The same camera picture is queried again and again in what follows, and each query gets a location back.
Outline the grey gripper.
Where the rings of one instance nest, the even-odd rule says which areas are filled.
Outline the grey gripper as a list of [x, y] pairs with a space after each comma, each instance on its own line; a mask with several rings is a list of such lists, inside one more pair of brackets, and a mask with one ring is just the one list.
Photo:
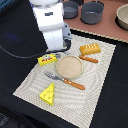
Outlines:
[[64, 52], [71, 47], [71, 31], [67, 23], [61, 29], [56, 30], [53, 33], [53, 43], [51, 44], [49, 50], [54, 52]]

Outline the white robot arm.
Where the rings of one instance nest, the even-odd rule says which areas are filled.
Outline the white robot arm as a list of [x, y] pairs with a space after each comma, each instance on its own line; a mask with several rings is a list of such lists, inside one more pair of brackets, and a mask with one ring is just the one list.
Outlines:
[[64, 22], [62, 0], [29, 0], [42, 32], [48, 50], [51, 53], [64, 52], [71, 47], [71, 32]]

